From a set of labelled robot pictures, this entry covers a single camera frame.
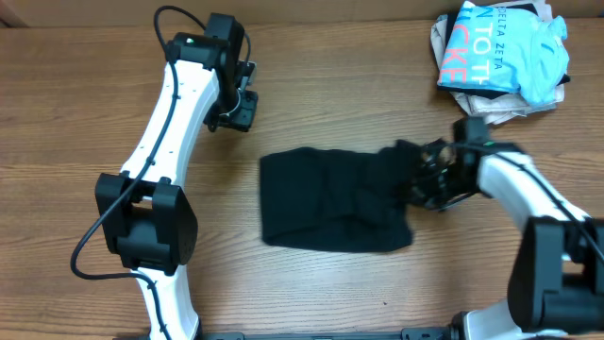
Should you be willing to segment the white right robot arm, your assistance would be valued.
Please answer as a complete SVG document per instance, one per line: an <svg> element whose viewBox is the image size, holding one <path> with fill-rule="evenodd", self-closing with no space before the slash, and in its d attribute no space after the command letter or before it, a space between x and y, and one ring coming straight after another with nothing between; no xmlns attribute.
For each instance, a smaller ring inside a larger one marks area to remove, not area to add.
<svg viewBox="0 0 604 340"><path fill-rule="evenodd" d="M453 125L453 141L421 147L411 204L445 211L475 194L496 200L522 240L505 299L456 315L449 339L562 339L603 330L603 222L565 199L511 142L479 117Z"/></svg>

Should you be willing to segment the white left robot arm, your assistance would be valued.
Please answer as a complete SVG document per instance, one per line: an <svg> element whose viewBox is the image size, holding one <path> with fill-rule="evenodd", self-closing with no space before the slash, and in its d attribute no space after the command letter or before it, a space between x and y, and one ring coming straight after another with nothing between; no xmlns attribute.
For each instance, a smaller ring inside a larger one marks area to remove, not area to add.
<svg viewBox="0 0 604 340"><path fill-rule="evenodd" d="M240 55L251 42L233 16L212 13L203 34L159 43L166 57L159 99L119 174L102 174L95 199L106 245L143 292L150 339L198 339L187 264L198 224L185 195L189 161L202 128L247 132L259 96L257 65Z"/></svg>

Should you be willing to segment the black t-shirt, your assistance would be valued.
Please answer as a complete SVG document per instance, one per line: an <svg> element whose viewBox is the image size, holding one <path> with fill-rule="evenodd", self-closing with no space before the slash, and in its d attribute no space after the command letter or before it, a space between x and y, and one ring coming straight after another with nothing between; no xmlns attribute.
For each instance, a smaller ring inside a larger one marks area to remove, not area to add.
<svg viewBox="0 0 604 340"><path fill-rule="evenodd" d="M311 147L259 161L261 239L275 247L391 252L413 234L403 188L421 148L404 140L377 153Z"/></svg>

